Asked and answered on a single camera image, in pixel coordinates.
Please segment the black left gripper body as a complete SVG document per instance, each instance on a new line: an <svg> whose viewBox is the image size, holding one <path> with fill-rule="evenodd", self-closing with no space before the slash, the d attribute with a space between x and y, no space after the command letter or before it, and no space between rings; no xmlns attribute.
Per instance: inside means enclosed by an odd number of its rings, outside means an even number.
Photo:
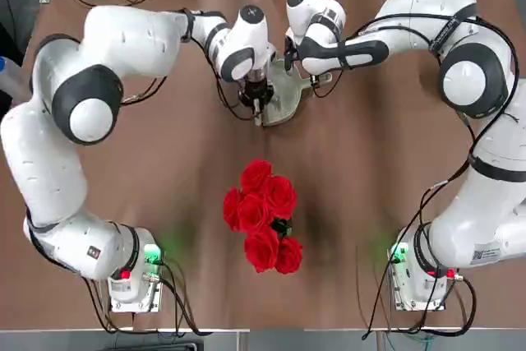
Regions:
<svg viewBox="0 0 526 351"><path fill-rule="evenodd" d="M274 95L274 87L266 79L261 81L246 80L239 91L239 99L246 107L253 107L254 101L259 101L260 107L265 107Z"/></svg>

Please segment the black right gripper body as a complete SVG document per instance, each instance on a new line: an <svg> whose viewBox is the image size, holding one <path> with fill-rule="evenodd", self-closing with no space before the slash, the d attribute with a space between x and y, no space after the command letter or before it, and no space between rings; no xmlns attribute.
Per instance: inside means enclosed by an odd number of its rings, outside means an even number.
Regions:
<svg viewBox="0 0 526 351"><path fill-rule="evenodd" d="M291 71L295 62L299 60L298 46L294 39L286 36L284 39L284 70Z"/></svg>

